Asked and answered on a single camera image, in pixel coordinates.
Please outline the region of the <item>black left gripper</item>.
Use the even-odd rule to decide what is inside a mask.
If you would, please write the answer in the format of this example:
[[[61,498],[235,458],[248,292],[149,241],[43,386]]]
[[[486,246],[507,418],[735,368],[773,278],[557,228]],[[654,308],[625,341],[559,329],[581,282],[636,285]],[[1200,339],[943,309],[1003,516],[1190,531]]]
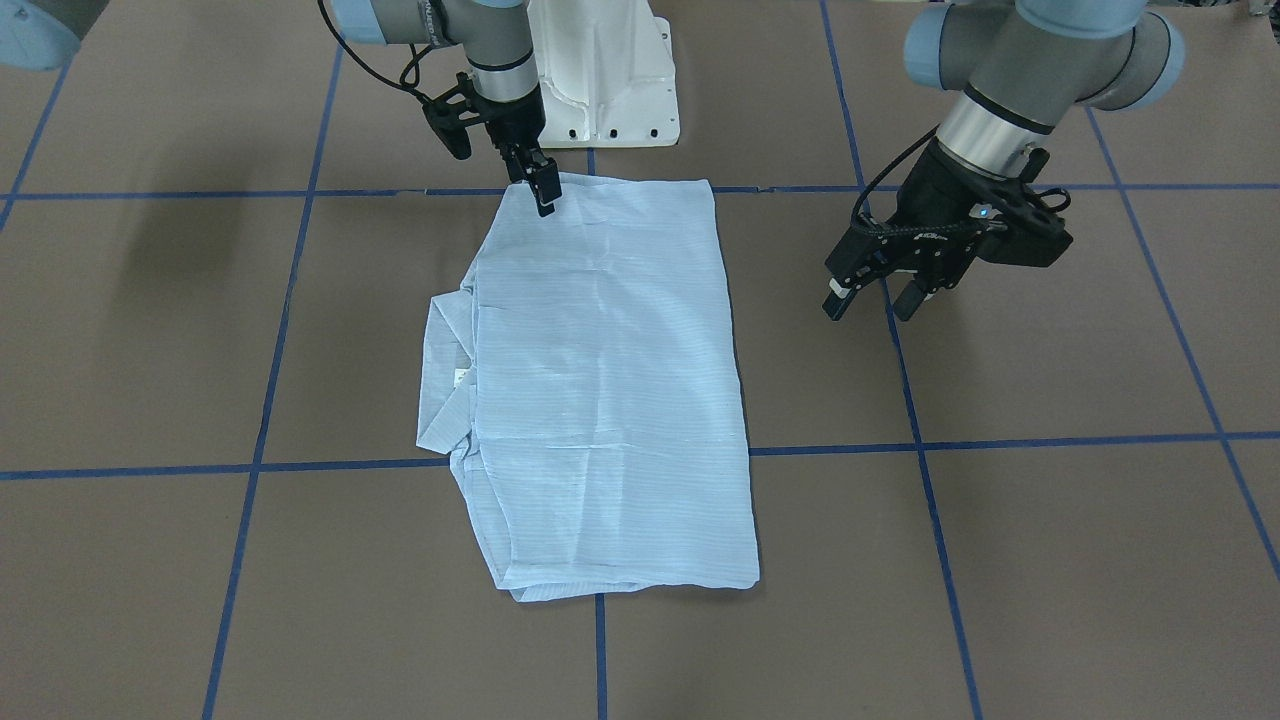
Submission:
[[[872,191],[914,152],[919,156],[896,195],[890,218],[878,220]],[[982,219],[989,206],[977,197],[977,181],[996,178],[964,167],[936,138],[919,138],[901,151],[858,195],[847,229],[826,259],[829,292],[823,313],[838,322],[869,284],[895,273],[910,281],[892,301],[897,322],[910,322],[940,290],[954,288],[979,259]]]

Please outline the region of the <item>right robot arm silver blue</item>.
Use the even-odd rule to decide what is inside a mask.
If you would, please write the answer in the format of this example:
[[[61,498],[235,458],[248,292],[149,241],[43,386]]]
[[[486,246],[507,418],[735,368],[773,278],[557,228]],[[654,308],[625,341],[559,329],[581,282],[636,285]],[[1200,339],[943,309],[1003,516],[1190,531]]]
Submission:
[[[481,126],[513,184],[532,193],[539,217],[561,199],[556,160],[540,135],[545,105],[525,1],[319,1],[339,49],[380,83],[413,97],[449,155],[472,155],[468,131]],[[420,87],[422,59],[461,47],[466,70],[438,96]]]

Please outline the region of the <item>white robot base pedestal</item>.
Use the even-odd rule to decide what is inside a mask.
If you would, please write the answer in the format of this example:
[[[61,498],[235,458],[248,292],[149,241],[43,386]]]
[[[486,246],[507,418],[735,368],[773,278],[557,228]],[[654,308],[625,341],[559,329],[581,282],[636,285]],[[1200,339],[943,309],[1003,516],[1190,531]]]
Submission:
[[[530,1],[545,149],[650,149],[681,136],[669,22],[648,1]]]

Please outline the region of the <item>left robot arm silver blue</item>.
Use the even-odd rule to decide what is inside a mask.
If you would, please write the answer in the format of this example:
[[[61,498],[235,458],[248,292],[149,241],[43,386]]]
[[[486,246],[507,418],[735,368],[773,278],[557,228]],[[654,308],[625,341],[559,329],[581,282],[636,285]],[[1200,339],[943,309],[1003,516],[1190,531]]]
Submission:
[[[826,259],[831,320],[892,274],[909,282],[892,305],[911,319],[955,288],[974,261],[1046,268],[1073,243],[1070,193],[1034,191],[1047,141],[1071,108],[1121,111],[1161,99],[1187,45],[1143,1],[934,3],[911,23],[902,63],[918,85],[954,91],[942,122],[902,151],[913,167],[893,213],[877,220],[863,190]]]

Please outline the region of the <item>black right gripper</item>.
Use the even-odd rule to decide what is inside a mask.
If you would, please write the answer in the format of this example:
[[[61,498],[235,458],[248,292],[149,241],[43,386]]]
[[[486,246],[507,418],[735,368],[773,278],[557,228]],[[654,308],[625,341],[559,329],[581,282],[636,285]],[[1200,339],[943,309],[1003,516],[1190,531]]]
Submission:
[[[477,111],[506,161],[509,182],[525,183],[531,190],[539,217],[553,214],[554,202],[561,197],[561,176],[556,160],[547,156],[539,143],[547,123],[541,87],[535,85],[522,97],[507,102],[481,95]]]

